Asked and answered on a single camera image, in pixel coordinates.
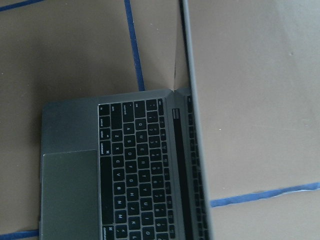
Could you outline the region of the grey laptop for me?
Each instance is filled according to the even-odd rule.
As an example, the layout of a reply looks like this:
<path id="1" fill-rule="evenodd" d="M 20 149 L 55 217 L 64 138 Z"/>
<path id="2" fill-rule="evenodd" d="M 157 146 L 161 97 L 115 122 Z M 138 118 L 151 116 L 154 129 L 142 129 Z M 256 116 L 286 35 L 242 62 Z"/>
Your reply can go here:
<path id="1" fill-rule="evenodd" d="M 211 240 L 191 88 L 51 102 L 42 111 L 42 240 Z"/>

